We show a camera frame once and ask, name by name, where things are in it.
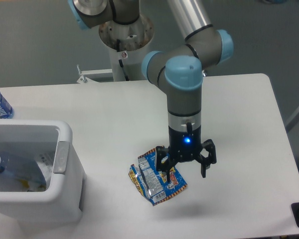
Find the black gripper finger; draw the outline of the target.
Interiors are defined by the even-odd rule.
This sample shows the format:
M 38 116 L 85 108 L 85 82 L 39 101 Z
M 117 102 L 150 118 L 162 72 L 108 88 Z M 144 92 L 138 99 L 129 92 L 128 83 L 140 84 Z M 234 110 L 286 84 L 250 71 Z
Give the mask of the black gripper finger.
M 155 147 L 155 168 L 156 171 L 166 174 L 167 182 L 170 182 L 170 170 L 177 164 L 169 153 L 169 148 L 164 146 Z
M 205 157 L 201 154 L 202 150 L 208 152 L 208 156 Z M 210 167 L 211 164 L 216 164 L 216 147 L 212 139 L 208 139 L 200 144 L 198 147 L 198 153 L 195 155 L 194 160 L 200 163 L 200 172 L 203 178 L 206 177 L 206 170 Z

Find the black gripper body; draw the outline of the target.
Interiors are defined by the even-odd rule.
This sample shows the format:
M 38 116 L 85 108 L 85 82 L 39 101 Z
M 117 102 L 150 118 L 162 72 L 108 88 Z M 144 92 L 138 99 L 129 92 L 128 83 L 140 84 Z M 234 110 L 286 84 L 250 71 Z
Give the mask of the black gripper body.
M 192 134 L 168 128 L 170 160 L 175 163 L 190 162 L 200 159 L 201 127 L 193 130 Z

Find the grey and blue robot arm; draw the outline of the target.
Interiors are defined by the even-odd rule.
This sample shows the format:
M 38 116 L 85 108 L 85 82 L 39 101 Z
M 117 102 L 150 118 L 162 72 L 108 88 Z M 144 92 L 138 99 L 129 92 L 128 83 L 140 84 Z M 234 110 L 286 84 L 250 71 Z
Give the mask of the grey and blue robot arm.
M 197 161 L 205 176 L 216 163 L 212 140 L 201 141 L 203 70 L 233 54 L 225 30 L 216 30 L 199 0 L 170 0 L 185 44 L 170 51 L 152 51 L 152 21 L 138 0 L 71 0 L 80 28 L 98 27 L 107 47 L 114 81 L 145 79 L 166 94 L 169 146 L 157 146 L 155 168 L 169 174 L 180 162 Z

